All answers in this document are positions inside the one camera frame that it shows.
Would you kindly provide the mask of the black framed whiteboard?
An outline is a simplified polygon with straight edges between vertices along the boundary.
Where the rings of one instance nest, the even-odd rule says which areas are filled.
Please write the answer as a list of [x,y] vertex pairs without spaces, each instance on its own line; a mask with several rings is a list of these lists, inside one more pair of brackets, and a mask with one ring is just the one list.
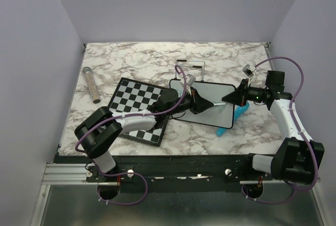
[[[223,103],[222,97],[235,91],[236,87],[232,84],[201,82],[195,81],[192,84],[200,96],[213,103]],[[214,106],[200,114],[193,114],[189,110],[175,114],[177,120],[203,124],[213,127],[223,127],[230,129],[233,127],[235,106],[227,103],[224,106]]]

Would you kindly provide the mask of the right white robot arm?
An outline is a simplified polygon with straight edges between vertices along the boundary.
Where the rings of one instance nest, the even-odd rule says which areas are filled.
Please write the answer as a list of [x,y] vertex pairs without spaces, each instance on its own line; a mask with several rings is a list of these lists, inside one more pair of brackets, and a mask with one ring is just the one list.
[[265,88],[251,87],[243,79],[238,88],[222,97],[222,101],[243,107],[248,101],[264,103],[274,116],[283,142],[273,156],[254,154],[251,162],[243,164],[242,175],[255,179],[260,172],[274,179],[311,185],[324,154],[321,143],[315,142],[304,131],[292,94],[284,91],[285,73],[268,71]]

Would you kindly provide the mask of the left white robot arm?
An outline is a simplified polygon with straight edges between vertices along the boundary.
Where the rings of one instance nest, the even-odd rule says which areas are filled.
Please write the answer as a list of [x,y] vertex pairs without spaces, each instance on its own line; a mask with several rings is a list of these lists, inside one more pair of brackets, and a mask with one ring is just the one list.
[[75,129],[74,134],[78,139],[75,149],[80,151],[81,146],[82,152],[99,168],[98,175],[104,181],[112,181],[117,172],[109,148],[119,135],[159,129],[177,113],[189,110],[193,114],[200,114],[214,105],[191,87],[189,91],[183,91],[182,96],[175,89],[165,89],[157,101],[137,112],[113,113],[103,106]]

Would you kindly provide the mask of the blue cylindrical tube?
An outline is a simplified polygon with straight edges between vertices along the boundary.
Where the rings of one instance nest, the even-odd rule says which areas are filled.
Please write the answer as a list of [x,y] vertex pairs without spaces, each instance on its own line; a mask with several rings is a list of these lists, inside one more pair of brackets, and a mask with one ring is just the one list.
[[[234,112],[234,122],[237,121],[238,118],[240,118],[249,108],[249,103],[246,103],[246,105],[244,106],[238,106],[236,109],[235,109],[235,112]],[[216,136],[217,137],[221,137],[222,135],[224,135],[224,133],[226,133],[227,129],[226,128],[218,128],[217,131],[216,131]]]

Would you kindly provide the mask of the black and white chessboard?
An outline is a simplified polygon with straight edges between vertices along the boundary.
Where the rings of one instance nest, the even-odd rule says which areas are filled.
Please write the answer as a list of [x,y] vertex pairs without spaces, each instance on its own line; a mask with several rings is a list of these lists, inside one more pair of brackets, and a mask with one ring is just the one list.
[[[137,112],[157,101],[165,87],[128,78],[121,78],[108,104],[111,112]],[[133,131],[121,138],[159,147],[167,125],[152,131]]]

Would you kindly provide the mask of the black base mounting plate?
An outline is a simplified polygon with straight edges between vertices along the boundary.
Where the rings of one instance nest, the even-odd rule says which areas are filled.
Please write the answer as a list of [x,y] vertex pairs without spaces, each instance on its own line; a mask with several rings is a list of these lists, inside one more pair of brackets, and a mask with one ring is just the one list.
[[252,168],[253,154],[115,156],[116,167],[103,176],[95,167],[88,183],[103,192],[239,192],[240,182],[276,179],[295,182],[293,171],[274,175]]

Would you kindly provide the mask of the glittery silver tube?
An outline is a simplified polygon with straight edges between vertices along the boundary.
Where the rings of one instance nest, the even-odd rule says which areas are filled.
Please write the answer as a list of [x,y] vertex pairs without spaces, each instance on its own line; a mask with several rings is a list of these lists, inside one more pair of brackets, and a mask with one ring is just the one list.
[[100,103],[100,95],[93,77],[93,70],[90,67],[84,67],[82,73],[85,77],[92,102],[94,104]]

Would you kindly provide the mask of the aluminium frame rail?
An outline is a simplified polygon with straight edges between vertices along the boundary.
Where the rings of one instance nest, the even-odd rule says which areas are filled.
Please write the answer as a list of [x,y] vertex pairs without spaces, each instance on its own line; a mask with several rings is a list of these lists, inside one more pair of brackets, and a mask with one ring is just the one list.
[[[135,176],[132,169],[127,169],[127,174],[121,176],[117,181],[107,181],[106,176],[94,177],[93,174],[85,169],[85,164],[47,164],[43,176],[43,185],[119,185],[121,181],[132,181]],[[196,176],[186,177],[149,177],[148,182],[155,180],[207,180],[210,181],[214,176],[197,174]],[[257,184],[258,180],[239,181],[240,184]]]

